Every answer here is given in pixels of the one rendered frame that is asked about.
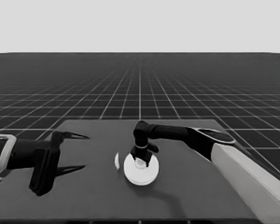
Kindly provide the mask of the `large thick white disc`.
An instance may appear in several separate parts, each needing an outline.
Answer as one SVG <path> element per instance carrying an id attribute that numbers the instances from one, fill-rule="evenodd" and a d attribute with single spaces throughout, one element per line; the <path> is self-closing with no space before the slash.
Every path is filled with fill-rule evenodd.
<path id="1" fill-rule="evenodd" d="M 123 163 L 125 177 L 136 186 L 147 186 L 158 176 L 160 165 L 155 155 L 151 156 L 150 162 L 136 158 L 129 153 Z"/>

